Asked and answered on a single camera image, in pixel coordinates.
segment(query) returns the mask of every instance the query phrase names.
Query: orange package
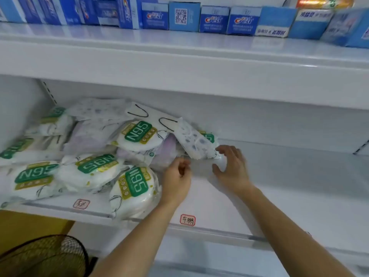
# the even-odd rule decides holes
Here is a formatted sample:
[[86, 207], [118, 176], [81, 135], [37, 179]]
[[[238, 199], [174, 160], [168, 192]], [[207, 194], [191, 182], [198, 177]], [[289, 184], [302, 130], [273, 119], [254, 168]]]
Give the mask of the orange package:
[[351, 8], [354, 0], [289, 0], [291, 7], [303, 9], [345, 9]]

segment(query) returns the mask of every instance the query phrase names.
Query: left hand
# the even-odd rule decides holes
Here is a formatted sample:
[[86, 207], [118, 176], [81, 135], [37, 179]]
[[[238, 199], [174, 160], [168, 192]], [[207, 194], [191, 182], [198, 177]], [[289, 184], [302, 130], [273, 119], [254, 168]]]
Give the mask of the left hand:
[[169, 205], [175, 209], [186, 198], [191, 186], [192, 171], [190, 160], [176, 158], [166, 169], [163, 176], [161, 205]]

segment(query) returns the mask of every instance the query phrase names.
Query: red stamp label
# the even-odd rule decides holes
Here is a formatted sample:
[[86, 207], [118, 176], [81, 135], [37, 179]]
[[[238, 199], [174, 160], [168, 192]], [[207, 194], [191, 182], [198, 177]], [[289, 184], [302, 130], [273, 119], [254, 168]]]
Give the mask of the red stamp label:
[[78, 199], [74, 205], [73, 205], [73, 208], [76, 208], [76, 209], [86, 209], [87, 206], [90, 204], [90, 200], [84, 200], [84, 199]]
[[186, 215], [186, 214], [182, 214], [181, 218], [179, 219], [179, 222], [181, 224], [186, 224], [188, 226], [194, 226], [196, 223], [196, 218], [195, 216], [190, 216], [190, 215]]

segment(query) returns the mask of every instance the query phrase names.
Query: white shelf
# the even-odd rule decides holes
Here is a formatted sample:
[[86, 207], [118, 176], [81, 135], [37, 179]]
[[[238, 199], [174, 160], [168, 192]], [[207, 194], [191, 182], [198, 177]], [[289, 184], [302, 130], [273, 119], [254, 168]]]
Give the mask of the white shelf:
[[319, 41], [0, 24], [0, 74], [369, 109], [369, 50]]
[[[369, 254], [368, 157], [225, 140], [221, 143], [242, 149], [252, 181], [323, 246]], [[196, 162], [192, 168], [190, 192], [174, 214], [169, 232], [237, 245], [259, 240], [262, 233], [252, 216], [244, 205], [223, 193], [212, 175], [211, 162]], [[78, 199], [90, 200], [86, 210], [72, 207]], [[124, 228], [138, 222], [113, 223], [108, 193], [39, 200], [12, 210]], [[180, 224], [182, 214], [195, 216], [196, 225]]]

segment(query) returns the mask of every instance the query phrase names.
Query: fan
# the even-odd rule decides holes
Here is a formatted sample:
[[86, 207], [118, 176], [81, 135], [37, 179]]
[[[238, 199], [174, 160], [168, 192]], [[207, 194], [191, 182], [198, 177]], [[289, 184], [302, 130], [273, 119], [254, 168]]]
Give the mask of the fan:
[[82, 243], [68, 235], [40, 237], [0, 255], [4, 277], [85, 277], [88, 266]]

